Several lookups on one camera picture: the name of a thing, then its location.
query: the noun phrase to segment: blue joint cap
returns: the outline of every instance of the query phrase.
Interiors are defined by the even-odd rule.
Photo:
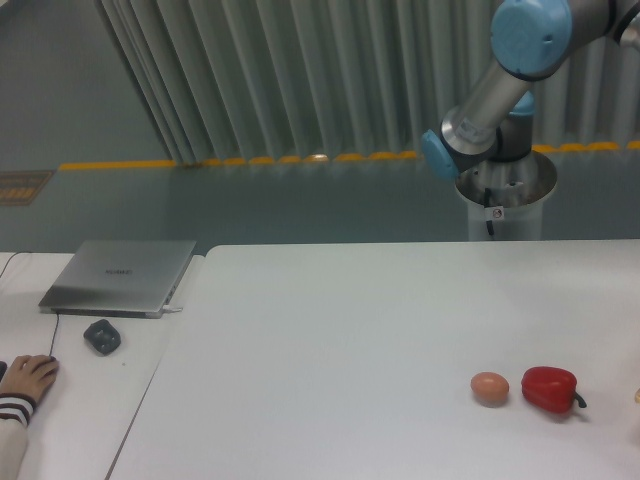
[[[568,0],[505,0],[491,23],[491,46],[506,70],[536,76],[562,59],[572,32]]]
[[[513,110],[509,113],[513,117],[533,117],[536,113],[536,102],[533,98],[533,93],[525,93],[520,101],[516,103]]]
[[[438,177],[452,180],[460,175],[449,151],[432,130],[422,135],[422,153]]]

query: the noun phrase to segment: laptop logo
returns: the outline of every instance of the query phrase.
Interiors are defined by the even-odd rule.
[[[107,275],[132,275],[133,274],[133,270],[112,270],[112,269],[107,269],[107,270],[105,270],[105,273]]]

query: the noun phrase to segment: pepper stem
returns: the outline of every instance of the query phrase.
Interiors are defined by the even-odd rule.
[[[580,395],[578,395],[577,393],[574,393],[573,398],[577,400],[578,406],[580,408],[587,408],[587,402],[585,402],[584,398],[582,398]]]

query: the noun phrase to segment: laptop lid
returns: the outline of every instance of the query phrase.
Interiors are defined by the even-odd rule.
[[[86,241],[39,305],[65,314],[159,318],[195,244]]]

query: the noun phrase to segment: label sticker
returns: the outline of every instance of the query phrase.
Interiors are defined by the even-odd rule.
[[[484,209],[485,221],[501,222],[504,220],[504,207],[487,207]]]
[[[52,176],[51,170],[0,173],[0,206],[31,204]]]
[[[462,120],[460,126],[456,130],[456,135],[458,137],[462,137],[471,143],[482,143],[494,133],[494,129],[480,128],[471,123],[471,120],[466,117]]]

